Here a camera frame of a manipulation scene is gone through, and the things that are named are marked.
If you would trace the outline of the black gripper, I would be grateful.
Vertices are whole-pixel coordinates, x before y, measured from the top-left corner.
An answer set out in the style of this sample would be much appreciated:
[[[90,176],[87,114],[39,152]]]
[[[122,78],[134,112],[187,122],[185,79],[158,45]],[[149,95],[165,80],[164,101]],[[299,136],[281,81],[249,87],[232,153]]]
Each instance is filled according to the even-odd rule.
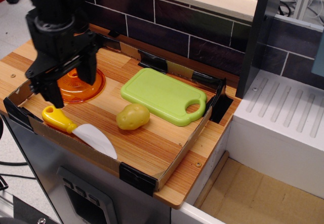
[[[25,75],[30,80],[31,91],[41,93],[45,101],[56,108],[64,107],[57,80],[76,69],[79,79],[89,85],[96,80],[96,35],[93,32],[74,34],[75,17],[63,24],[41,20],[36,9],[26,15],[28,29],[37,57]]]

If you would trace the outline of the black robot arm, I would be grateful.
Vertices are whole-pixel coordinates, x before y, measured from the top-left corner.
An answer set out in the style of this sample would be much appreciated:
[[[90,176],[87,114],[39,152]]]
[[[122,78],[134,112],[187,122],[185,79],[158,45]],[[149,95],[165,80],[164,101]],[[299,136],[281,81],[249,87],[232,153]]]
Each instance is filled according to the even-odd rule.
[[[76,33],[77,13],[84,0],[31,0],[34,9],[26,15],[37,57],[25,72],[30,90],[45,101],[63,108],[57,81],[73,69],[89,85],[96,80],[96,35]]]

